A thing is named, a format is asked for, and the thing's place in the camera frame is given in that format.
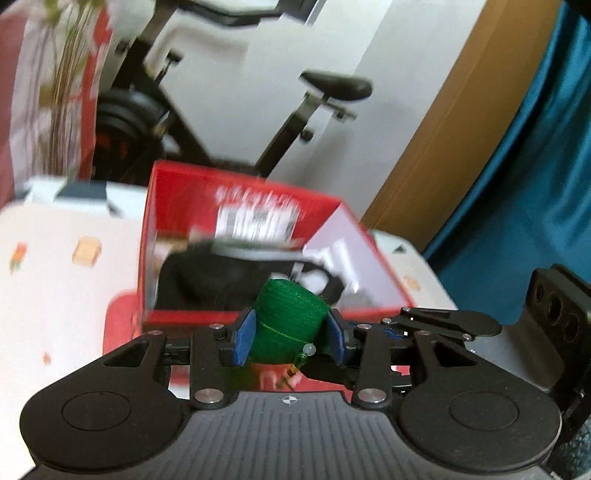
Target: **round joint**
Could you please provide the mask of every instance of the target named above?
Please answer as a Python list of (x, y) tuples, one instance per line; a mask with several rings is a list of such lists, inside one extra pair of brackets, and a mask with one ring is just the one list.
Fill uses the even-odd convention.
[(379, 388), (364, 388), (357, 397), (365, 403), (380, 403), (386, 400), (386, 392)]
[(223, 392), (217, 388), (203, 388), (195, 392), (195, 400), (201, 403), (218, 403), (223, 400)]

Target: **blue gripper pad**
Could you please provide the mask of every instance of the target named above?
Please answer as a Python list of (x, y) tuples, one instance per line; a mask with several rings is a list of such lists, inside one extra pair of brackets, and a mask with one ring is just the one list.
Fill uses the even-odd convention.
[(235, 367), (241, 367), (246, 363), (248, 354), (251, 352), (252, 343), (256, 334), (256, 314), (251, 310), (246, 315), (240, 328), (236, 331), (236, 347), (232, 355)]
[(345, 363), (345, 340), (343, 331), (330, 312), (324, 319), (326, 322), (326, 340), (330, 348), (330, 355), (339, 367)]

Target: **exercise bike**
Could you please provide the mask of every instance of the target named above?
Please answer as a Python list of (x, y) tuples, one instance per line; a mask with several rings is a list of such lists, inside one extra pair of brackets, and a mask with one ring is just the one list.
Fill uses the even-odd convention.
[[(95, 180), (146, 186), (152, 165), (159, 158), (268, 177), (297, 138), (304, 142), (312, 139), (313, 132), (307, 123), (317, 109), (333, 110), (340, 121), (355, 119), (353, 112), (335, 100), (352, 102), (366, 99), (372, 93), (368, 79), (305, 70), (300, 78), (321, 95), (306, 92), (301, 105), (287, 118), (254, 166), (244, 161), (213, 158), (160, 88), (169, 68), (178, 64), (182, 56), (169, 51), (156, 75), (144, 67), (158, 35), (177, 10), (225, 28), (256, 27), (263, 20), (289, 15), (281, 8), (281, 2), (272, 10), (232, 12), (199, 0), (157, 0), (154, 15), (139, 37), (133, 42), (122, 40), (116, 46), (116, 53), (124, 54), (125, 60), (112, 88), (99, 95), (92, 171)], [(165, 136), (178, 146), (172, 156), (163, 147)]]

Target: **bead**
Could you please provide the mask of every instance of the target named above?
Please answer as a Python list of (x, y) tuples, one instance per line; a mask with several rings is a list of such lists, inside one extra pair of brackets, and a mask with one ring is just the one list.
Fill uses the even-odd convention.
[(312, 356), (316, 353), (316, 347), (314, 346), (313, 343), (307, 343), (304, 345), (304, 348), (302, 349), (302, 351), (308, 355), (308, 356)]

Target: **green object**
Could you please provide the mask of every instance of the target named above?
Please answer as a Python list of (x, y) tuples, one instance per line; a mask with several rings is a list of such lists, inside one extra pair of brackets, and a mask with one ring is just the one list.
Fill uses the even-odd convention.
[(250, 360), (259, 364), (290, 364), (312, 343), (330, 307), (289, 280), (267, 280), (256, 299), (256, 336)]

